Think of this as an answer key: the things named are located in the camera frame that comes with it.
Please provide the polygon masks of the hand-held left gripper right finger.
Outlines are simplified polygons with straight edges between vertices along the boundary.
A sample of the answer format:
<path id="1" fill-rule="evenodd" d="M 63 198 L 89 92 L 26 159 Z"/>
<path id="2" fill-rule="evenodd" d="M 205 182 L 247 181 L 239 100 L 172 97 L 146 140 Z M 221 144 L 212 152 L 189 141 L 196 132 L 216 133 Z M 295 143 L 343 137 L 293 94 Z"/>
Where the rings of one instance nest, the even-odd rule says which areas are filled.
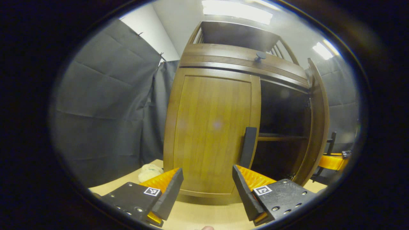
<path id="1" fill-rule="evenodd" d="M 233 165 L 232 178 L 255 226 L 282 220 L 317 196 L 290 179 L 277 181 L 239 165 Z"/>

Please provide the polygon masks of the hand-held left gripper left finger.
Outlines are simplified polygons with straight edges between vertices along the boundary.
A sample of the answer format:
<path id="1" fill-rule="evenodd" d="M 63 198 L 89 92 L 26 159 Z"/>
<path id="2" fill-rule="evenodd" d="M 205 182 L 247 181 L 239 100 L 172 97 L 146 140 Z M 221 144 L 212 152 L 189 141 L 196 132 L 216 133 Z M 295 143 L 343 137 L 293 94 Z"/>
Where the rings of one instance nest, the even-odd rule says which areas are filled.
<path id="1" fill-rule="evenodd" d="M 101 200 L 133 220 L 162 227 L 172 211 L 184 176 L 175 168 L 141 184 L 127 182 Z"/>

